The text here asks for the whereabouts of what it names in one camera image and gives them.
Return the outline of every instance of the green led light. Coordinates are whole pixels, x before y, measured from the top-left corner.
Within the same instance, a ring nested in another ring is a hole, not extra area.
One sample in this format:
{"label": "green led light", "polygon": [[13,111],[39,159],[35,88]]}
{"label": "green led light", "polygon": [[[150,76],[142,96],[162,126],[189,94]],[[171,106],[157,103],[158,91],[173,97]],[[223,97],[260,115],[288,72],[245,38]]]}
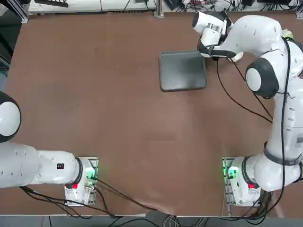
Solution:
{"label": "green led light", "polygon": [[233,179],[237,176],[237,172],[238,172],[239,168],[238,167],[234,167],[234,166],[231,166],[229,169],[228,169],[228,176],[230,179]]}

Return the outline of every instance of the black joint cap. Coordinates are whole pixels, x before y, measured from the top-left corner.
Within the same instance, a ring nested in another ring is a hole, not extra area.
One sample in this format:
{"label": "black joint cap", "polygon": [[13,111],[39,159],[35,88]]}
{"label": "black joint cap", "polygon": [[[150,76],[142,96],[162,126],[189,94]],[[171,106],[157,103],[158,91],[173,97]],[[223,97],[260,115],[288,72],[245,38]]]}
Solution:
{"label": "black joint cap", "polygon": [[198,20],[199,20],[199,13],[196,12],[195,13],[195,16],[194,16],[194,19],[193,19],[193,27],[196,27],[197,23],[198,23]]}
{"label": "black joint cap", "polygon": [[19,112],[20,112],[20,124],[19,124],[17,130],[14,132],[14,134],[9,135],[9,136],[4,136],[4,135],[0,134],[0,143],[4,143],[4,142],[9,141],[12,138],[14,138],[15,135],[17,134],[17,132],[19,131],[20,125],[21,125],[21,111],[20,111],[20,108],[19,108],[17,102],[12,97],[10,97],[7,94],[5,94],[4,92],[0,91],[0,105],[5,102],[11,102],[17,106],[17,108],[19,109]]}
{"label": "black joint cap", "polygon": [[246,68],[246,73],[251,68],[257,70],[261,77],[261,86],[258,91],[253,91],[253,93],[264,99],[274,97],[279,90],[279,82],[271,63],[265,58],[257,58]]}

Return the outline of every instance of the metal bracket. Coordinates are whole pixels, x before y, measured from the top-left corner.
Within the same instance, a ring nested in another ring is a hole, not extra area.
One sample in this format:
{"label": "metal bracket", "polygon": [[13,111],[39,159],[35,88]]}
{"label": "metal bracket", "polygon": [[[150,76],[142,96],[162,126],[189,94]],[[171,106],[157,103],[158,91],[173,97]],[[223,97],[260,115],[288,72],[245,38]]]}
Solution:
{"label": "metal bracket", "polygon": [[164,18],[164,13],[162,11],[162,0],[157,0],[157,6],[154,16],[155,18]]}
{"label": "metal bracket", "polygon": [[9,5],[14,9],[14,11],[18,14],[18,16],[21,18],[22,23],[28,22],[28,12],[26,12],[21,5],[20,1],[18,0],[6,0]]}

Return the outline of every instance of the floor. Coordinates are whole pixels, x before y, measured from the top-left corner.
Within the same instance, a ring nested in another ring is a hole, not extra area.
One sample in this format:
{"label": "floor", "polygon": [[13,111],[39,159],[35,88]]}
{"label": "floor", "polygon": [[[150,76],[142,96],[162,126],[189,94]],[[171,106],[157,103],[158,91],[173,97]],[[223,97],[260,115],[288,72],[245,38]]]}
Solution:
{"label": "floor", "polygon": [[[165,214],[160,212],[150,212],[147,215],[147,219],[154,222],[155,224],[162,226]],[[124,217],[113,226],[118,226],[126,221],[136,219],[137,217]],[[191,226],[198,221],[198,218],[178,218],[179,222],[183,226]],[[113,222],[108,216],[95,216],[92,219],[84,220],[78,218],[69,218],[66,216],[51,216],[51,222],[53,227],[107,227],[110,223]],[[288,219],[288,218],[267,218],[265,221],[259,225],[260,227],[298,227],[302,226],[302,219]],[[50,227],[49,217],[48,216],[1,216],[0,217],[1,227]],[[152,227],[153,225],[138,220],[126,224],[125,226],[129,227]],[[246,223],[243,220],[240,221],[224,221],[219,218],[209,218],[207,227],[247,227],[250,224]]]}

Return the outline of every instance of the sticker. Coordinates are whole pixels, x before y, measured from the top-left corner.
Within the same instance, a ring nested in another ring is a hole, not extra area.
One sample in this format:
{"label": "sticker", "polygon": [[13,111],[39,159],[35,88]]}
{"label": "sticker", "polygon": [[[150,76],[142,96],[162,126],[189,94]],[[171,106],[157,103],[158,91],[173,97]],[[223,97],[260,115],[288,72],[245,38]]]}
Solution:
{"label": "sticker", "polygon": [[303,133],[300,133],[297,135],[295,147],[300,148],[302,144],[303,144]]}
{"label": "sticker", "polygon": [[256,189],[248,189],[248,195],[254,195],[256,194],[257,190]]}
{"label": "sticker", "polygon": [[64,169],[64,163],[58,163],[57,169]]}

